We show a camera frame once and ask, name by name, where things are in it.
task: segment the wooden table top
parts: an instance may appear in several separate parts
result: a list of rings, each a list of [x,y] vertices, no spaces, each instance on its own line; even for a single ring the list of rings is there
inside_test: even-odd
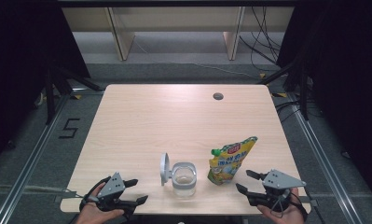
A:
[[[215,93],[223,94],[215,100]],[[213,148],[250,136],[258,140],[231,183],[216,186],[208,178]],[[163,187],[160,158],[170,166],[192,162],[197,186],[190,198],[173,194],[172,181]],[[138,179],[121,200],[148,195],[135,214],[242,215],[260,214],[238,193],[235,184],[264,193],[261,180],[246,170],[267,173],[275,168],[299,178],[294,158],[269,90],[263,85],[121,84],[107,87],[80,153],[68,189],[86,194],[98,181],[120,172]],[[78,212],[80,199],[63,199],[63,212]],[[310,211],[310,205],[304,205]]]

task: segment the gray carpet floor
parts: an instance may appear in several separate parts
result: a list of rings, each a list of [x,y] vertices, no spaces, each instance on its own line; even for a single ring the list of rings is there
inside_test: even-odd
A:
[[[215,83],[215,84],[255,84],[261,73],[267,75],[278,69],[273,65],[260,64],[256,69],[250,64],[205,64],[216,68],[201,67],[193,63],[89,63],[91,80],[105,87],[111,83]],[[282,84],[286,77],[278,78],[269,84],[272,93],[283,92]],[[75,88],[82,85],[72,82]],[[61,189],[67,187],[76,166],[80,150],[87,137],[93,117],[102,95],[93,91],[81,91],[79,99],[70,98],[59,115],[52,135],[43,154],[30,176],[20,201],[8,223],[70,223],[75,214],[65,214],[60,209]],[[272,97],[275,105],[288,102],[286,97]],[[343,157],[343,150],[336,135],[325,121],[324,114],[312,102],[309,103],[309,118],[324,152],[333,165],[342,185],[349,193],[355,209],[364,223],[372,223],[372,193],[350,159]],[[301,178],[308,183],[310,196],[318,201],[319,218],[316,209],[310,212],[307,223],[349,223],[338,203],[338,199],[327,182],[324,172],[316,160],[310,143],[296,119],[293,107],[285,107],[279,114],[282,127],[296,161]],[[0,206],[7,197],[10,187],[18,178],[23,165],[32,153],[36,142],[45,128],[47,109],[45,102],[29,117],[19,129],[14,143],[16,147],[6,150],[0,157]],[[63,129],[68,119],[77,127],[74,138],[61,138],[69,135]],[[177,223],[179,217],[147,217],[149,223]],[[188,217],[186,223],[219,223],[225,217]],[[241,223],[240,217],[232,217],[234,223]],[[272,223],[261,217],[244,217],[243,222]]]

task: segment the yellow packaging bag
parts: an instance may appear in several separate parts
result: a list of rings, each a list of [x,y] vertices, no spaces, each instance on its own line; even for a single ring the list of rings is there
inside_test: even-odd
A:
[[[212,149],[214,158],[209,160],[211,169],[208,178],[215,185],[229,183],[257,139],[253,136],[239,143],[225,145],[222,149]]]

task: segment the human hand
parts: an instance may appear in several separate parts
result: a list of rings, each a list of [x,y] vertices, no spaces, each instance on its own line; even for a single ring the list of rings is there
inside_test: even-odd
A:
[[[103,188],[104,183],[99,185],[92,193],[92,196],[98,195],[99,191]],[[83,210],[81,210],[80,215],[78,216],[76,224],[102,224],[110,219],[120,217],[124,215],[124,210],[115,209],[108,212],[101,211],[96,203],[86,203]]]
[[[291,202],[299,203],[298,188],[291,189]],[[304,224],[304,218],[301,211],[294,205],[290,204],[282,213],[270,211],[270,208],[264,205],[258,205],[257,209],[263,214],[264,217],[270,218],[276,224]]]

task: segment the green cap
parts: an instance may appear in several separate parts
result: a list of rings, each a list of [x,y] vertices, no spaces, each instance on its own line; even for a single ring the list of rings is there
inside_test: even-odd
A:
[[[219,156],[221,154],[221,149],[212,149],[212,155]]]

